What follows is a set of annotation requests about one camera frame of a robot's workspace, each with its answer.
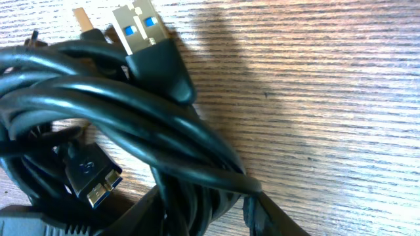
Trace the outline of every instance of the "usb cable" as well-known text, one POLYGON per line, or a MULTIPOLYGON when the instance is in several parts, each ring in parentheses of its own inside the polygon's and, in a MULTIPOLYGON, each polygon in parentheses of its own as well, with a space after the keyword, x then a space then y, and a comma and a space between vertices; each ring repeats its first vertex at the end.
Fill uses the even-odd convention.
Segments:
POLYGON ((32 203, 0 210, 0 235, 204 235, 240 197, 250 235, 308 235, 198 117, 191 78, 151 2, 112 16, 125 51, 86 18, 81 40, 47 45, 35 33, 0 49, 0 163, 32 203), (85 127, 52 130, 70 118, 150 165, 156 186, 123 215, 102 204, 123 170, 84 142, 85 127))

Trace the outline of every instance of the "wooden table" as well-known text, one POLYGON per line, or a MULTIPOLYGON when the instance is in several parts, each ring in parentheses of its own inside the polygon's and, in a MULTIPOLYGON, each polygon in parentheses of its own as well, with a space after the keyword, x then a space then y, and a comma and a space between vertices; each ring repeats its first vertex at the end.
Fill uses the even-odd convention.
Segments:
MULTIPOLYGON (((118 2, 0 0, 0 44, 33 29, 49 43, 76 39, 76 7, 112 37, 118 2)), ((199 114, 299 225, 311 235, 420 235, 420 1, 153 4, 178 38, 199 114)), ((124 167, 118 193, 134 201, 154 185, 145 164, 91 138, 124 167)), ((0 201, 28 204, 3 171, 0 201)), ((249 235, 242 201, 207 234, 249 235)))

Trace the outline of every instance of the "coiled cable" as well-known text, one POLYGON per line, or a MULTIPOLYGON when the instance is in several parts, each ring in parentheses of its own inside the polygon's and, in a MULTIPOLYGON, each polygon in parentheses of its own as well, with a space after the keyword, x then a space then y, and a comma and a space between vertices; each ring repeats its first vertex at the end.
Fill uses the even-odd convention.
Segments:
POLYGON ((192 106, 78 60, 120 68, 127 66, 125 57, 119 47, 93 41, 0 50, 0 161, 35 207, 58 220, 91 226, 97 235, 203 235, 245 195, 251 235, 307 235, 262 192, 258 180, 246 175, 236 152, 192 106), (8 68, 14 69, 5 73, 8 68), (70 118, 89 120, 150 165, 156 187, 122 217, 93 210, 66 190, 69 180, 54 149, 65 148, 83 130, 52 132, 51 123, 70 118))

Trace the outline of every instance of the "wooden surface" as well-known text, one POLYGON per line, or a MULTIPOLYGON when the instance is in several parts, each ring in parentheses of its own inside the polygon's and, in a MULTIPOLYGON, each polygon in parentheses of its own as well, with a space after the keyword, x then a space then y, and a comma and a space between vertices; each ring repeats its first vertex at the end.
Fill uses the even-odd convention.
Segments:
MULTIPOLYGON (((31 30, 80 33, 72 8, 110 28, 123 1, 0 0, 0 44, 31 30)), ((311 235, 420 235, 420 1, 199 1, 153 4, 178 37, 196 108, 247 171, 311 235)), ((148 167, 116 157, 117 188, 139 199, 148 167)), ((0 207, 28 203, 0 172, 0 207)), ((207 235, 249 235, 242 201, 207 235)))

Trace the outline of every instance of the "usb 3.0 connector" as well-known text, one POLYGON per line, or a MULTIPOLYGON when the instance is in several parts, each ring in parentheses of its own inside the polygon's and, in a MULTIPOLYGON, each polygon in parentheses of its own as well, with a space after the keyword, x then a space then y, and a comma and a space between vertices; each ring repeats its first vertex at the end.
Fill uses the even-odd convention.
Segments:
POLYGON ((196 91, 190 75, 150 0, 135 1, 112 13, 114 28, 128 54, 130 81, 178 104, 193 104, 196 91))
POLYGON ((139 0, 112 11, 114 28, 128 55, 168 38, 151 2, 139 0))
POLYGON ((122 181, 122 169, 96 143, 71 147, 64 159, 76 196, 96 208, 122 181))

